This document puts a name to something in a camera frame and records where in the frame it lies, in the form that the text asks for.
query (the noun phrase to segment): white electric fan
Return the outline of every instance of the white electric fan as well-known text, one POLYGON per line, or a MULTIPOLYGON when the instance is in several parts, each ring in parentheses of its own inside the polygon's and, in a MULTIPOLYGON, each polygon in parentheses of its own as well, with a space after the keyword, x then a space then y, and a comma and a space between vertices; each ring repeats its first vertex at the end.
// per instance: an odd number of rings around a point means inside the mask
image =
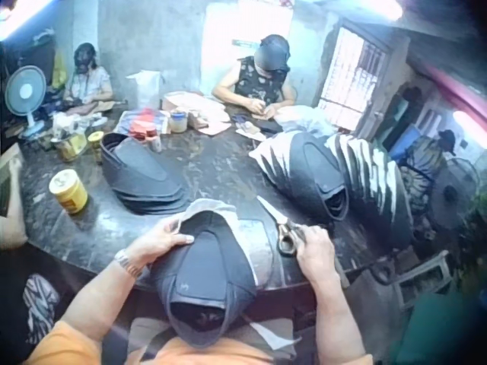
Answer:
POLYGON ((28 127, 21 138, 30 138, 44 127, 44 121, 35 121, 32 113, 43 102, 45 93, 46 77, 36 66, 21 67, 8 79, 5 91, 7 108, 17 116, 27 117, 28 127))

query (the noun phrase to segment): patterned shirt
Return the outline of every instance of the patterned shirt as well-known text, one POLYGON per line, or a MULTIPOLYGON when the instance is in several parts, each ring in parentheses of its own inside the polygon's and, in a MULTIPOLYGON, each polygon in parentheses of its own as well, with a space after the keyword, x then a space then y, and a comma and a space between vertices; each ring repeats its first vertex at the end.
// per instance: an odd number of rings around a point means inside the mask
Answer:
POLYGON ((264 100, 266 105, 277 103, 288 73, 277 71, 271 78, 266 78, 257 72, 252 56, 240 61, 242 66, 238 82, 235 84, 235 93, 243 97, 264 100))
POLYGON ((421 214, 428 206, 428 192, 447 160, 438 140, 421 136, 399 162, 412 213, 421 214))

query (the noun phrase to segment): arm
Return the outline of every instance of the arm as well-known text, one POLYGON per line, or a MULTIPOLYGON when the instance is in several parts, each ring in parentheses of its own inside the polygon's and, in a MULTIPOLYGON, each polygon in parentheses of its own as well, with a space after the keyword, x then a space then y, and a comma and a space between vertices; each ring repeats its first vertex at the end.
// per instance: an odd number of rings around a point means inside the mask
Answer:
POLYGON ((101 94, 95 95, 91 101, 110 101, 113 100, 113 90, 110 80, 105 81, 101 86, 101 94))
POLYGON ((220 82, 213 88, 212 94, 214 97, 217 97, 224 103, 240 105, 247 108, 252 113, 262 114, 262 111, 266 106, 263 100, 243 97, 230 90, 238 82, 241 66, 242 63, 237 62, 231 68, 231 70, 220 80, 220 82))
POLYGON ((282 85, 282 96, 284 98, 280 103, 273 103, 266 107, 264 114, 266 119, 271 119, 283 106, 291 106, 296 102, 296 90, 292 87, 289 77, 287 77, 282 85))
MULTIPOLYGON (((126 249, 130 262, 143 268, 173 246, 191 243, 191 236, 171 233, 175 222, 164 219, 135 240, 126 249)), ((134 283, 134 277, 118 262, 110 263, 78 293, 61 320, 100 345, 119 315, 134 283)))
POLYGON ((99 66, 98 72, 100 72, 100 93, 91 97, 85 97, 83 104, 93 103, 94 101, 111 101, 113 100, 112 83, 110 82, 110 76, 105 68, 99 66))
POLYGON ((360 331, 335 270, 335 249, 319 227, 302 227, 306 243, 298 247, 298 262, 317 297, 317 347, 320 363, 341 364, 365 356, 360 331))
POLYGON ((21 199, 20 172, 22 164, 14 158, 10 161, 10 200, 7 217, 0 217, 0 248, 15 249, 27 242, 24 209, 21 199))

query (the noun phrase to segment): glue can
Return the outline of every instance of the glue can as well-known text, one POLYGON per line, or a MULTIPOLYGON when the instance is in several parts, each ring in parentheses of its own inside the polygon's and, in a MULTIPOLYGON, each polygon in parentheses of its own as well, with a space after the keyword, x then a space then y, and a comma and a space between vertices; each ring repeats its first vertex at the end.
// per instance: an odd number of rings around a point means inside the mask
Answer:
POLYGON ((100 141, 103 138, 103 132, 93 132, 88 137, 88 142, 90 142, 91 150, 93 150, 93 155, 95 161, 101 165, 101 146, 100 141))
POLYGON ((76 171, 68 169, 58 172, 49 183, 49 191, 69 213, 81 211, 88 201, 88 193, 76 171))

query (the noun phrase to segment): stack of shoe uppers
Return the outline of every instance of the stack of shoe uppers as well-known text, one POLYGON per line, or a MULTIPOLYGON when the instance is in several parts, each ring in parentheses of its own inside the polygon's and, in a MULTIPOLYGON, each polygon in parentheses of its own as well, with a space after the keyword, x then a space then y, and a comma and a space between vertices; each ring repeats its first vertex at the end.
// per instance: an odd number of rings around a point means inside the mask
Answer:
POLYGON ((173 214, 189 204, 189 188, 173 161, 119 133, 101 142, 103 175, 117 198, 137 214, 173 214))

